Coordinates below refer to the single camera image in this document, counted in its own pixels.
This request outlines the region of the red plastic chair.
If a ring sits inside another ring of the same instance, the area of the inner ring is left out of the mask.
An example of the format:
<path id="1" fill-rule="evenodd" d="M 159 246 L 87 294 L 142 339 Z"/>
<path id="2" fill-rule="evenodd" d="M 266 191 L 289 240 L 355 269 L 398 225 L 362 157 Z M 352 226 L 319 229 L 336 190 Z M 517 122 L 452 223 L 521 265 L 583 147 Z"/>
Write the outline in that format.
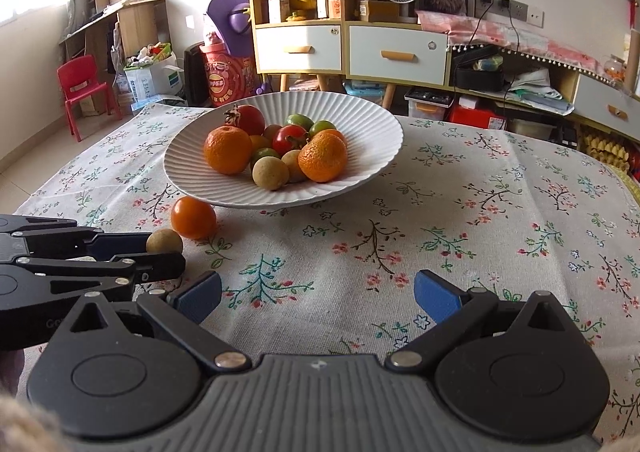
<path id="1" fill-rule="evenodd" d="M 77 142 L 81 141 L 81 135 L 76 125 L 73 108 L 82 100 L 96 94 L 103 94 L 107 114 L 111 115 L 114 112 L 118 119 L 122 119 L 122 111 L 117 104 L 113 89 L 106 82 L 99 82 L 98 66 L 92 55 L 87 54 L 69 60 L 58 68 L 56 75 L 64 96 L 64 109 L 70 134 Z"/>

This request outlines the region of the white wooden cabinet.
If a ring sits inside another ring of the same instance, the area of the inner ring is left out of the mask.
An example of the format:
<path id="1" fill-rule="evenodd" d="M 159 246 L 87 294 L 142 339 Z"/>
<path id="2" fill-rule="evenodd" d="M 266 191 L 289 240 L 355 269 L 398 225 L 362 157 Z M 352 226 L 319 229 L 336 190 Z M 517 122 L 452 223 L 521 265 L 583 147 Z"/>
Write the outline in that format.
<path id="1" fill-rule="evenodd" d="M 448 78 L 448 39 L 413 24 L 358 19 L 358 0 L 250 0 L 258 74 L 313 74 L 321 89 L 332 77 L 385 84 L 383 105 L 396 86 L 442 89 Z"/>

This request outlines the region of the dark green tomato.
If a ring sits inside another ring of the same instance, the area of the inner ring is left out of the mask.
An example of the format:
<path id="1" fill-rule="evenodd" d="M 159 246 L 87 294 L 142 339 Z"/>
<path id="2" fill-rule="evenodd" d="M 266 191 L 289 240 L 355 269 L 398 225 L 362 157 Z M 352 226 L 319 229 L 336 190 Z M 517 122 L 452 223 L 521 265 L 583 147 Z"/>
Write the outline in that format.
<path id="1" fill-rule="evenodd" d="M 314 120 L 302 114 L 292 114 L 288 115 L 286 118 L 286 123 L 288 125 L 295 125 L 302 127 L 306 131 L 309 131 L 311 127 L 314 125 Z"/>

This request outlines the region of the red box under cabinet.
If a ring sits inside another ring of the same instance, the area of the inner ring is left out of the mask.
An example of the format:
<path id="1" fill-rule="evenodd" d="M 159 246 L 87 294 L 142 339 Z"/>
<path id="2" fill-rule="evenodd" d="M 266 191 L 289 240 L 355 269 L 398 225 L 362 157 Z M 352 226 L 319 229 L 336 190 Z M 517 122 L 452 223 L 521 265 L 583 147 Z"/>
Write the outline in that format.
<path id="1" fill-rule="evenodd" d="M 465 108 L 454 105 L 448 112 L 448 121 L 480 129 L 503 130 L 506 118 L 495 114 L 492 110 L 483 108 Z"/>

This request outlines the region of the white storage box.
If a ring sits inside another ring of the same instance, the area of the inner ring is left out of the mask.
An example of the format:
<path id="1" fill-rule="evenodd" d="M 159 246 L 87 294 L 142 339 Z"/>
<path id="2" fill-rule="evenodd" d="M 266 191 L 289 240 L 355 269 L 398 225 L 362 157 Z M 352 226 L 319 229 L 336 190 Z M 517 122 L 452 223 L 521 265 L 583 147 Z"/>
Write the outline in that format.
<path id="1" fill-rule="evenodd" d="M 177 95 L 183 88 L 182 69 L 174 53 L 151 65 L 128 67 L 125 74 L 135 100 L 158 94 Z"/>

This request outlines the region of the light green tomato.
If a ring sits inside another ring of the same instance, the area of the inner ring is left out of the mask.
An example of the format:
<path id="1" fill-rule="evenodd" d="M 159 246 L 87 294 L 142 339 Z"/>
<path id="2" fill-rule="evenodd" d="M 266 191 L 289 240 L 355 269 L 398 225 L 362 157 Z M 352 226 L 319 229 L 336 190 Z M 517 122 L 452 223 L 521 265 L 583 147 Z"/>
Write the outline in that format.
<path id="1" fill-rule="evenodd" d="M 321 131 L 324 130 L 335 130 L 336 126 L 334 126 L 333 123 L 331 123 L 331 121 L 329 120 L 319 120 L 316 123 L 314 123 L 308 133 L 311 136 L 311 138 L 313 138 L 315 135 L 317 135 L 318 133 L 320 133 Z"/>

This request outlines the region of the purple toy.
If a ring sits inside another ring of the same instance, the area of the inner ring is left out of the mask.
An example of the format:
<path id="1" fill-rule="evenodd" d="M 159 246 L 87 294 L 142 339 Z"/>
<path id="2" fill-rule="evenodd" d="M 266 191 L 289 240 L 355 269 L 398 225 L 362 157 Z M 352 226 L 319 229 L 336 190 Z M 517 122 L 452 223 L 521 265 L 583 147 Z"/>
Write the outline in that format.
<path id="1" fill-rule="evenodd" d="M 250 0 L 211 0 L 206 14 L 232 56 L 254 56 Z"/>

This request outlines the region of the red tomato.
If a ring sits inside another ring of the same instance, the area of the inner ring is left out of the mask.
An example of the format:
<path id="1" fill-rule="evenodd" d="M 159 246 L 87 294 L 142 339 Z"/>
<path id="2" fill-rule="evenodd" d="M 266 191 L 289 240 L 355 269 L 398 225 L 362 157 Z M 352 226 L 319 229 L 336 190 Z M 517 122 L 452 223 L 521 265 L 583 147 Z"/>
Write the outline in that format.
<path id="1" fill-rule="evenodd" d="M 283 156 L 291 149 L 302 149 L 307 141 L 308 132 L 305 129 L 295 125 L 286 125 L 273 138 L 271 147 L 280 156 Z"/>
<path id="2" fill-rule="evenodd" d="M 248 135 L 262 135 L 266 124 L 262 112 L 253 105 L 236 105 L 224 114 L 224 123 L 237 127 Z"/>

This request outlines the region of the large orange front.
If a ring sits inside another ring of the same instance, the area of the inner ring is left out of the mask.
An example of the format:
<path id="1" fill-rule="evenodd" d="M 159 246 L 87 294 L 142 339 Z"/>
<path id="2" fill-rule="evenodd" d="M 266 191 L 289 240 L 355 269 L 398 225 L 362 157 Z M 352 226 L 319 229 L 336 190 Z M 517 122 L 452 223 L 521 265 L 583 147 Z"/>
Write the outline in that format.
<path id="1" fill-rule="evenodd" d="M 210 131 L 203 146 L 206 164 L 222 175 L 243 172 L 250 163 L 252 152 L 250 136 L 232 126 L 221 126 Z"/>

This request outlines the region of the white ribbed plate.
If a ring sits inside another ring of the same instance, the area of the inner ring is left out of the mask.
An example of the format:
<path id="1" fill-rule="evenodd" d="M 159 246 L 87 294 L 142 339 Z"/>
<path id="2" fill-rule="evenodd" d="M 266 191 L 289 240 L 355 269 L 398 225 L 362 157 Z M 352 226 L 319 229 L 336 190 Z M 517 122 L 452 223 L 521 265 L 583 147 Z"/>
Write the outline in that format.
<path id="1" fill-rule="evenodd" d="M 281 208 L 341 195 L 371 180 L 404 141 L 399 121 L 368 100 L 278 92 L 209 109 L 164 156 L 183 194 L 227 208 Z"/>

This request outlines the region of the low side cabinet right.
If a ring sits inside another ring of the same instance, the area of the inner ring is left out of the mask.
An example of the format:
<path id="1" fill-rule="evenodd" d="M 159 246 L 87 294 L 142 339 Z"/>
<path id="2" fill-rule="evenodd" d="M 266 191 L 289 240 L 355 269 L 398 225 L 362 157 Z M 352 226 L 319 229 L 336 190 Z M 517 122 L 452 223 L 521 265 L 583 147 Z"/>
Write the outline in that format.
<path id="1" fill-rule="evenodd" d="M 502 57 L 493 86 L 480 86 L 479 83 L 469 86 L 459 81 L 461 67 L 471 69 L 474 62 L 491 55 Z M 548 71 L 550 88 L 561 94 L 562 102 L 566 104 L 565 114 L 559 106 L 536 104 L 516 91 L 515 78 L 536 69 Z M 442 62 L 442 85 L 459 94 L 478 96 L 500 108 L 509 108 L 524 115 L 549 120 L 566 119 L 620 134 L 634 142 L 639 140 L 638 95 L 627 92 L 620 82 L 614 82 L 603 74 L 562 60 L 487 43 L 450 43 L 445 48 Z"/>

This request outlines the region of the orange tomato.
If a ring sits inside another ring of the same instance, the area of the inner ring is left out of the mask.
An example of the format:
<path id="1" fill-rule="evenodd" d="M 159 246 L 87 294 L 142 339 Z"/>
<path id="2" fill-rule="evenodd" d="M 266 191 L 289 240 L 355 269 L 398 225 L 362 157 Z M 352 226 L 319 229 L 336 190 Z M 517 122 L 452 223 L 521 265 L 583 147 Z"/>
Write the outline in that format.
<path id="1" fill-rule="evenodd" d="M 273 123 L 273 125 L 268 126 L 264 132 L 262 132 L 262 136 L 269 141 L 272 141 L 273 138 L 280 131 L 281 126 L 277 125 L 277 123 Z"/>
<path id="2" fill-rule="evenodd" d="M 190 196 L 181 197 L 171 208 L 170 223 L 182 237 L 200 241 L 217 232 L 217 217 L 210 204 Z"/>

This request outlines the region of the red printed bucket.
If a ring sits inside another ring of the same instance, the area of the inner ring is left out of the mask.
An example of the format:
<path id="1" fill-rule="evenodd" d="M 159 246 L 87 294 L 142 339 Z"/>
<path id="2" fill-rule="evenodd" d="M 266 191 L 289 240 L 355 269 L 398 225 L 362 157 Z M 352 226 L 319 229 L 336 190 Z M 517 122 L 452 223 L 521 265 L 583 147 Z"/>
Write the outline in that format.
<path id="1" fill-rule="evenodd" d="M 260 81 L 253 56 L 231 55 L 224 40 L 216 32 L 207 35 L 200 50 L 205 65 L 209 100 L 213 107 L 224 106 L 256 93 Z"/>

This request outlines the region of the small yellow tomato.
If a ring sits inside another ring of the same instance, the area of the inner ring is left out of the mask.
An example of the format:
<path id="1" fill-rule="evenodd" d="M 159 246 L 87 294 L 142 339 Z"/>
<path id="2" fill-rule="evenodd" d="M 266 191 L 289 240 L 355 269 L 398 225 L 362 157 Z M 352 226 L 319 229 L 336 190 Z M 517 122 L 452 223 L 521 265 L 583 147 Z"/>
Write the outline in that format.
<path id="1" fill-rule="evenodd" d="M 250 141 L 252 142 L 253 152 L 259 151 L 259 149 L 270 149 L 271 147 L 271 141 L 263 135 L 251 135 Z"/>

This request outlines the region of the brown longan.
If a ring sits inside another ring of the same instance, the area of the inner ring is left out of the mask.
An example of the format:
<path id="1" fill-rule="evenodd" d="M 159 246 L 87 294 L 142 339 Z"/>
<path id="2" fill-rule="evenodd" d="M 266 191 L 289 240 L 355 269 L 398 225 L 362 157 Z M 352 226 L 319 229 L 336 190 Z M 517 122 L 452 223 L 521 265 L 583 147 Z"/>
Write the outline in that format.
<path id="1" fill-rule="evenodd" d="M 160 229 L 148 237 L 145 248 L 148 253 L 182 253 L 183 241 L 173 229 Z"/>
<path id="2" fill-rule="evenodd" d="M 290 172 L 288 166 L 278 157 L 265 156 L 254 164 L 252 178 L 261 189 L 276 191 L 288 183 Z"/>
<path id="3" fill-rule="evenodd" d="M 303 182 L 307 178 L 303 170 L 299 167 L 299 154 L 300 149 L 291 149 L 281 157 L 281 160 L 286 164 L 286 167 L 288 167 L 288 183 Z"/>

